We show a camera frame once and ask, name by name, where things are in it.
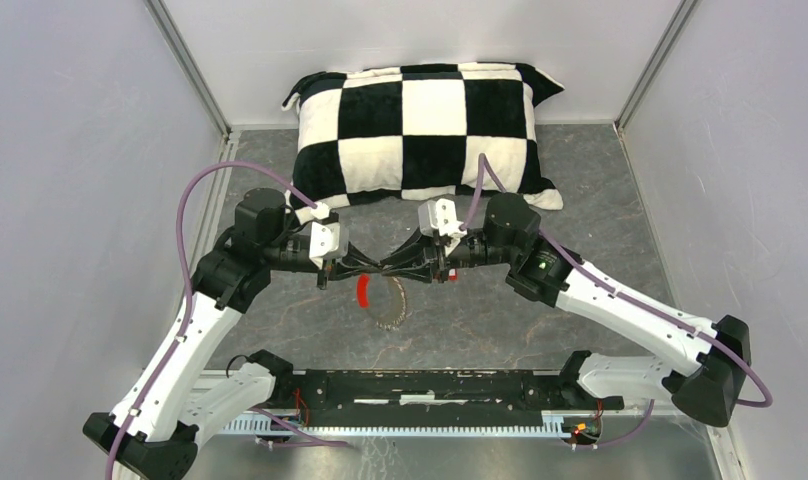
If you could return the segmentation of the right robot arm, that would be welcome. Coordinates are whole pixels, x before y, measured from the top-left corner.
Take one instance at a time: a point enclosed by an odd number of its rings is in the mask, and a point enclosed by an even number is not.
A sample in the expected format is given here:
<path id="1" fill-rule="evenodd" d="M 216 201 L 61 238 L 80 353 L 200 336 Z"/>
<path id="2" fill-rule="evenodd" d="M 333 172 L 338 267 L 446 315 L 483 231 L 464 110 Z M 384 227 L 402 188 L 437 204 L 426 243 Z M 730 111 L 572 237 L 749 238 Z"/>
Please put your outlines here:
<path id="1" fill-rule="evenodd" d="M 420 229 L 381 262 L 386 276 L 443 282 L 466 268 L 506 264 L 506 283 L 523 298 L 592 320 L 647 350 L 645 356 L 574 353 L 557 382 L 560 400 L 668 400 L 713 427 L 729 425 L 751 367 L 748 325 L 718 321 L 656 301 L 608 277 L 541 235 L 541 217 L 521 196 L 487 202 L 482 227 L 462 231 L 451 200 L 419 208 Z"/>

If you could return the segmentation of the metal keyring with red handle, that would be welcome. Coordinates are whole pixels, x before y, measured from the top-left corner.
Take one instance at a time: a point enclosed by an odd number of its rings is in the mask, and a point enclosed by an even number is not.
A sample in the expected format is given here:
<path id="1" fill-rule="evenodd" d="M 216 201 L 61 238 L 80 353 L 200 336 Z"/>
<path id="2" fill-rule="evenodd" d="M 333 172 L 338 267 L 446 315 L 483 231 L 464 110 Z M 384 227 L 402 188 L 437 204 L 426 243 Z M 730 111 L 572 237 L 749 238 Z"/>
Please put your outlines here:
<path id="1" fill-rule="evenodd" d="M 407 316 L 407 293 L 397 278 L 361 274 L 356 285 L 356 301 L 382 330 L 398 329 Z"/>

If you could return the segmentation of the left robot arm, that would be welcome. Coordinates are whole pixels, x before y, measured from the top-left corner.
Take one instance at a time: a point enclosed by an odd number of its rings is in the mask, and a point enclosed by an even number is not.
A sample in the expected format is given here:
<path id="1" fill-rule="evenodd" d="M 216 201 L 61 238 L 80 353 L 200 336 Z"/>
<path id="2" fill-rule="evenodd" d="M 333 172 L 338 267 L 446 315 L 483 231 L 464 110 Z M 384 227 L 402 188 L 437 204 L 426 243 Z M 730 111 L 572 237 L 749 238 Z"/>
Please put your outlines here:
<path id="1" fill-rule="evenodd" d="M 273 272 L 310 273 L 325 284 L 373 264 L 349 245 L 331 202 L 296 208 L 276 190 L 248 192 L 212 250 L 195 268 L 181 265 L 184 299 L 139 379 L 111 411 L 93 413 L 84 424 L 84 434 L 108 455 L 106 477 L 124 467 L 142 479 L 181 479 L 198 451 L 236 417 L 294 398 L 293 366 L 266 351 L 250 355 L 202 396 L 190 396 Z"/>

